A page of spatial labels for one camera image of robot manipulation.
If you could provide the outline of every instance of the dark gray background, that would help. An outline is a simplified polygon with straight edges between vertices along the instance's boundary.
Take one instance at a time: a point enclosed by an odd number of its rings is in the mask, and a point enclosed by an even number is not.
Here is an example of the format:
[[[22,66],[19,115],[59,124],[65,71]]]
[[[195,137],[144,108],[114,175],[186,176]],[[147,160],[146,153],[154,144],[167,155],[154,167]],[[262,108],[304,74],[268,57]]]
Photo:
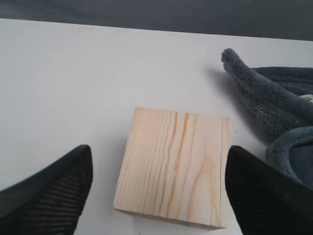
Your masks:
[[[313,41],[313,0],[0,0],[0,18]]]

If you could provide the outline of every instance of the block top face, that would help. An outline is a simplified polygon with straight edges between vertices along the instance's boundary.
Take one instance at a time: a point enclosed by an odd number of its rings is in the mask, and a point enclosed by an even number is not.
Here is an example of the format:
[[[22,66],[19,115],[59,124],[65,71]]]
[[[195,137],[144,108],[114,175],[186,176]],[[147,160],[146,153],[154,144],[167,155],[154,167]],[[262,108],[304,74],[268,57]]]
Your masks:
[[[136,108],[114,207],[225,227],[229,146],[227,118]]]

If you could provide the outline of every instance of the wooden block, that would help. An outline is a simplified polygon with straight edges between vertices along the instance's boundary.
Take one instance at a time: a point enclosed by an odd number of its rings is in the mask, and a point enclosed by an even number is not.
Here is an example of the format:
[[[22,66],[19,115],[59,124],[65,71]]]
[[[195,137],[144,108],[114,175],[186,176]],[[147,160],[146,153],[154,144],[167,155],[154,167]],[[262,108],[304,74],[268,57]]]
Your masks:
[[[229,146],[227,118],[136,108],[114,207],[225,228]]]

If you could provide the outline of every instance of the wood grain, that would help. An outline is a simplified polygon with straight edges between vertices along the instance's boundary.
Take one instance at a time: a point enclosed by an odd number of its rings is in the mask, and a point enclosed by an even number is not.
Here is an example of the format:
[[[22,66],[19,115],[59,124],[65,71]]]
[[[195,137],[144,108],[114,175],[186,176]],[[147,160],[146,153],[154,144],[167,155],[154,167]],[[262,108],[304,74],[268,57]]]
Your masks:
[[[226,227],[229,120],[136,108],[114,207]]]

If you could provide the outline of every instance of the gray towel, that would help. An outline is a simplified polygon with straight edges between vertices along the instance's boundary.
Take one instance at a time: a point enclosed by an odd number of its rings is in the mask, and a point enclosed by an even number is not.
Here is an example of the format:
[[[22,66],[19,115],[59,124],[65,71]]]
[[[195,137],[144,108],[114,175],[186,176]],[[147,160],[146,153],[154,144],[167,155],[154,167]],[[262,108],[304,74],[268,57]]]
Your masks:
[[[313,188],[313,69],[249,68],[232,50],[222,53],[235,90],[270,141],[268,163]]]

